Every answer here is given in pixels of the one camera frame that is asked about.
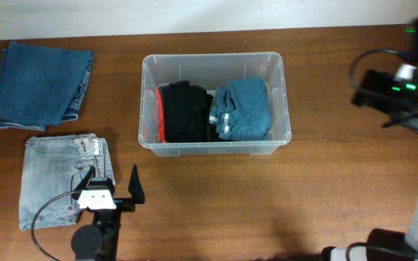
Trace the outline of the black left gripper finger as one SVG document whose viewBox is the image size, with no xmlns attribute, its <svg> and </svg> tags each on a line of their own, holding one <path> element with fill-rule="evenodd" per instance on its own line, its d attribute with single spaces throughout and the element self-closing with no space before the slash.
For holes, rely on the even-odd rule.
<svg viewBox="0 0 418 261">
<path fill-rule="evenodd" d="M 132 167 L 131 177 L 128 184 L 128 192 L 130 193 L 134 204 L 145 203 L 144 189 L 142 188 L 139 180 L 139 172 L 136 164 Z"/>
<path fill-rule="evenodd" d="M 91 166 L 87 174 L 84 178 L 82 178 L 81 182 L 75 187 L 74 194 L 72 195 L 73 199 L 79 199 L 80 194 L 83 190 L 86 190 L 90 180 L 94 178 L 96 175 L 96 168 Z"/>
</svg>

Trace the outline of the black garment red trim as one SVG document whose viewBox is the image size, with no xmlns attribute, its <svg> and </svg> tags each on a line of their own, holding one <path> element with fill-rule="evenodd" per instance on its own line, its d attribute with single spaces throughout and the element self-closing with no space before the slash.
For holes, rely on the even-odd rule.
<svg viewBox="0 0 418 261">
<path fill-rule="evenodd" d="M 182 80 L 157 88 L 156 96 L 158 141 L 199 143 L 208 140 L 208 112 L 213 96 L 206 89 Z"/>
</svg>

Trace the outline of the dark teal shirt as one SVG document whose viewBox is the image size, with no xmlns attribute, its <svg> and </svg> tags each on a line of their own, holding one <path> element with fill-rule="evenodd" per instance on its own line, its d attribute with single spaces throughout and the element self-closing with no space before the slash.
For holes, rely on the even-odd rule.
<svg viewBox="0 0 418 261">
<path fill-rule="evenodd" d="M 210 127 L 210 141 L 215 142 L 218 141 L 219 134 L 217 133 L 218 127 L 218 102 L 216 97 L 216 92 L 212 91 L 210 94 L 213 95 L 213 100 L 211 102 L 210 110 L 209 110 L 209 127 Z"/>
</svg>

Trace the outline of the blue denim shorts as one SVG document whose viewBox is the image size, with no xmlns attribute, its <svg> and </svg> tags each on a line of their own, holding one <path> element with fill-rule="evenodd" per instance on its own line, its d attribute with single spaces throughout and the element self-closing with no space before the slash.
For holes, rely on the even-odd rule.
<svg viewBox="0 0 418 261">
<path fill-rule="evenodd" d="M 271 128 L 266 84 L 259 77 L 216 89 L 219 141 L 267 141 Z"/>
</svg>

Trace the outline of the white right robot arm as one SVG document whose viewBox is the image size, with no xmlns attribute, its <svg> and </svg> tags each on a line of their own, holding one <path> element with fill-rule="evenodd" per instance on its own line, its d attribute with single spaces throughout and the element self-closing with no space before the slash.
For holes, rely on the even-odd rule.
<svg viewBox="0 0 418 261">
<path fill-rule="evenodd" d="M 355 58 L 348 69 L 348 82 L 355 89 L 352 102 L 367 106 L 390 116 L 384 123 L 389 128 L 401 125 L 418 131 L 418 18 L 408 26 L 411 45 L 408 51 L 391 51 L 403 60 L 395 75 L 368 70 L 361 82 L 354 75 L 358 63 L 374 50 Z M 418 260 L 418 202 L 407 232 L 375 228 L 365 242 L 345 247 L 329 246 L 322 250 L 319 260 Z"/>
</svg>

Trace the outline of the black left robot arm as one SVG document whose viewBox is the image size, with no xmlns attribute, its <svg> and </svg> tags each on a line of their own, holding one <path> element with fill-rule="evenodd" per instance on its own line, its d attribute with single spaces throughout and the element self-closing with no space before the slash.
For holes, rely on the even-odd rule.
<svg viewBox="0 0 418 261">
<path fill-rule="evenodd" d="M 71 238 L 71 248 L 77 260 L 115 260 L 121 227 L 121 215 L 134 212 L 145 203 L 137 166 L 133 166 L 128 183 L 129 198 L 115 198 L 111 178 L 96 176 L 91 167 L 75 187 L 73 197 L 82 210 L 93 214 L 91 224 L 80 227 Z"/>
</svg>

